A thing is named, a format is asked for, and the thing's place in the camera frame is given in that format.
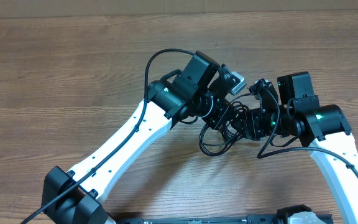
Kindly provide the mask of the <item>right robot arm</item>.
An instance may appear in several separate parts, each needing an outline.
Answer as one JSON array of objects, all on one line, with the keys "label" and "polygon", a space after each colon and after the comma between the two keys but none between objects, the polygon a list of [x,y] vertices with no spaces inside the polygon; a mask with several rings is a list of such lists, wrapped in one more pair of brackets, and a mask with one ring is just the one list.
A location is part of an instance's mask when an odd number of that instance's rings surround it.
[{"label": "right robot arm", "polygon": [[249,87],[260,106],[233,126],[246,139],[267,142],[257,158],[307,151],[322,172],[344,223],[358,223],[358,152],[352,128],[338,105],[322,106],[310,74],[265,79]]}]

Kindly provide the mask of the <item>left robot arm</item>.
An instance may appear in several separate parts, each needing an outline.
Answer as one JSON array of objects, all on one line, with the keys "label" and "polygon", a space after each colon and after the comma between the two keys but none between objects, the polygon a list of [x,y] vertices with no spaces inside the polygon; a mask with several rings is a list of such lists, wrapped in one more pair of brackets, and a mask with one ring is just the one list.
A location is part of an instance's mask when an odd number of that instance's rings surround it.
[{"label": "left robot arm", "polygon": [[122,174],[153,142],[188,117],[216,129],[229,111],[227,94],[246,81],[200,51],[187,66],[145,82],[144,98],[132,116],[98,150],[68,171],[54,167],[44,180],[44,213],[54,223],[114,223],[103,202]]}]

